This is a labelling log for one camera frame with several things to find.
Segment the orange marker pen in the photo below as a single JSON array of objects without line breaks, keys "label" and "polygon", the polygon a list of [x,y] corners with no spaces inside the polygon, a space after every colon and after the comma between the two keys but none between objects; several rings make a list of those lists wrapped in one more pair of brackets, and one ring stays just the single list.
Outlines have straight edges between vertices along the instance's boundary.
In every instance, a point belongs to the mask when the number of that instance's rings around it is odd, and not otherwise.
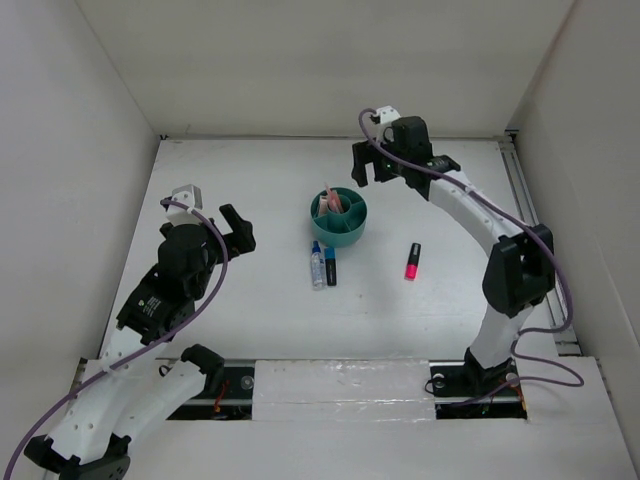
[{"label": "orange marker pen", "polygon": [[346,213],[349,211],[351,206],[351,201],[347,196],[343,193],[339,192],[337,189],[334,190],[336,193],[337,199],[339,200],[339,209],[341,213]]}]

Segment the clear spray bottle blue cap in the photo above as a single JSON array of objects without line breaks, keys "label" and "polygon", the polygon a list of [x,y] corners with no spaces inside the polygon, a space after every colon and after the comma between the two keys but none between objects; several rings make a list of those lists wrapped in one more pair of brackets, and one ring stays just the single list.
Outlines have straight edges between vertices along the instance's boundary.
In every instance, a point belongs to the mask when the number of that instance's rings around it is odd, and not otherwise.
[{"label": "clear spray bottle blue cap", "polygon": [[324,287],[324,263],[321,255],[321,248],[318,241],[313,241],[311,244],[311,276],[312,285],[315,290],[322,289]]}]

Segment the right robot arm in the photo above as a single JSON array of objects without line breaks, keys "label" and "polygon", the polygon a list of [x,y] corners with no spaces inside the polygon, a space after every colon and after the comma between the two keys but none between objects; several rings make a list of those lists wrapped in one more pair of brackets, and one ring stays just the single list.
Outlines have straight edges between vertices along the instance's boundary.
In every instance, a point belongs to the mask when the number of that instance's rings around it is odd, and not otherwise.
[{"label": "right robot arm", "polygon": [[466,349],[462,364],[435,367],[431,385],[437,397],[478,397],[506,383],[512,373],[512,346],[519,331],[555,286],[548,258],[551,231],[529,227],[496,207],[471,182],[458,162],[435,155],[425,121],[401,116],[387,106],[367,108],[374,135],[353,145],[351,176],[364,187],[366,167],[383,183],[401,178],[422,198],[453,218],[482,248],[488,263],[482,280],[487,308],[479,333]]}]

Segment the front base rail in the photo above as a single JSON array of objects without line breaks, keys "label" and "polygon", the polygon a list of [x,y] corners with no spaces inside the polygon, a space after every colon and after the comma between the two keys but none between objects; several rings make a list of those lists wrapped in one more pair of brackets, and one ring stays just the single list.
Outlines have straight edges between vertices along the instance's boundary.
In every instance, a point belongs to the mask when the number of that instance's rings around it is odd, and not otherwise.
[{"label": "front base rail", "polygon": [[520,390],[473,405],[439,397],[446,368],[426,360],[230,361],[173,420],[403,422],[526,419]]}]

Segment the black marker blue cap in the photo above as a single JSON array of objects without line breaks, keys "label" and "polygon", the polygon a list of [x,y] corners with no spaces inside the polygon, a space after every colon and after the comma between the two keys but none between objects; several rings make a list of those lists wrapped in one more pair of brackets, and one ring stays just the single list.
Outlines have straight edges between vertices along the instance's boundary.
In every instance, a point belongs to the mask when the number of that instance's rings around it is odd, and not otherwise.
[{"label": "black marker blue cap", "polygon": [[337,262],[335,249],[333,247],[326,247],[324,249],[324,262],[327,285],[329,287],[335,287],[337,285]]}]

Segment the pink purple pen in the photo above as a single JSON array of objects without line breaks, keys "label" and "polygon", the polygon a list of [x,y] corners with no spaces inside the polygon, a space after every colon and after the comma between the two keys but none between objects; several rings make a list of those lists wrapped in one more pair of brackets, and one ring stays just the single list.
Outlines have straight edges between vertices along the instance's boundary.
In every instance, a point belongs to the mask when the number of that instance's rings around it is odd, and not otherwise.
[{"label": "pink purple pen", "polygon": [[339,209],[339,200],[337,199],[336,193],[331,191],[328,194],[330,200],[330,209],[335,213],[341,213]]}]

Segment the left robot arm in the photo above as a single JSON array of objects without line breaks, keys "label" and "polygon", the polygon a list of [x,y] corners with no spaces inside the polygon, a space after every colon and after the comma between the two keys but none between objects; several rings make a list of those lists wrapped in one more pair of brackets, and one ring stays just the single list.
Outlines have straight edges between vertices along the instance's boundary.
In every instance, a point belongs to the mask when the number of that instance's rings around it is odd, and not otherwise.
[{"label": "left robot arm", "polygon": [[232,259],[256,248],[252,224],[230,204],[219,208],[231,229],[227,234],[185,202],[165,198],[161,204],[168,221],[160,228],[164,240],[157,261],[118,314],[99,371],[36,422],[41,427],[61,408],[67,410],[49,433],[31,428],[13,461],[25,456],[61,479],[121,479],[135,444],[190,398],[212,396],[222,387],[224,359],[195,344],[151,391],[134,395],[157,356],[219,292],[219,284],[209,283],[214,270],[227,271]]}]

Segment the black pink highlighter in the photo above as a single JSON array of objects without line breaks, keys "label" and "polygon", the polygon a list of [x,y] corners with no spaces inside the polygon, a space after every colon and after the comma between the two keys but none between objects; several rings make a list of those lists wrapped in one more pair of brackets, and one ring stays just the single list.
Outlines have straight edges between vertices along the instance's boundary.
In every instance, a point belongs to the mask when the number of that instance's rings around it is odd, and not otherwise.
[{"label": "black pink highlighter", "polygon": [[405,268],[404,278],[406,280],[414,281],[416,279],[420,256],[421,256],[421,244],[413,243],[409,251],[407,264]]}]

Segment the teal round compartment organizer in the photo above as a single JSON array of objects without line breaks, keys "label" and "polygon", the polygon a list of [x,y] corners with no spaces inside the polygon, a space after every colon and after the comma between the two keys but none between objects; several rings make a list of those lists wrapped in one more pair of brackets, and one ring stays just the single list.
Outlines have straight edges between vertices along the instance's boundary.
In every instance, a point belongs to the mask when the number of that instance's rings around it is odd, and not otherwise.
[{"label": "teal round compartment organizer", "polygon": [[320,243],[333,247],[344,248],[355,244],[363,235],[368,208],[364,198],[354,190],[344,187],[333,187],[343,193],[351,201],[346,213],[329,211],[326,215],[318,216],[318,201],[326,193],[318,193],[310,205],[311,232]]}]

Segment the red pink pen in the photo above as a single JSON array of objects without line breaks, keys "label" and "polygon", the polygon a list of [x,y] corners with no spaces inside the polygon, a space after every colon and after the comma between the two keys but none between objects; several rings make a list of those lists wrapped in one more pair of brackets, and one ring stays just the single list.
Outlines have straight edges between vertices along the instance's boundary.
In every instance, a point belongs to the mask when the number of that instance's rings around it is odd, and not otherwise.
[{"label": "red pink pen", "polygon": [[327,183],[325,183],[324,186],[329,208],[333,211],[338,211],[340,204],[339,195]]}]

